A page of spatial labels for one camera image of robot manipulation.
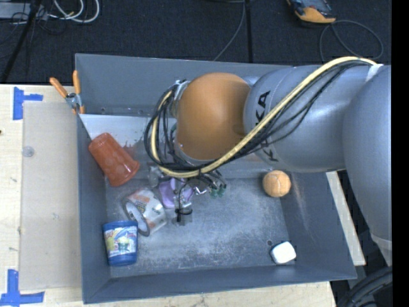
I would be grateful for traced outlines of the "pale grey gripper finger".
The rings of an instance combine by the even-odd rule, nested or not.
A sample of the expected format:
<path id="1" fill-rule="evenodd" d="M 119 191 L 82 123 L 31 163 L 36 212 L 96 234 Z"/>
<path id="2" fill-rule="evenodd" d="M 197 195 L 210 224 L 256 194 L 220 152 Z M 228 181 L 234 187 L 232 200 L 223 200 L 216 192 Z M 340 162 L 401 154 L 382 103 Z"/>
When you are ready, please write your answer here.
<path id="1" fill-rule="evenodd" d="M 192 202 L 184 198 L 184 196 L 177 197 L 175 201 L 175 222 L 178 226 L 184 226 L 190 222 L 192 215 Z"/>

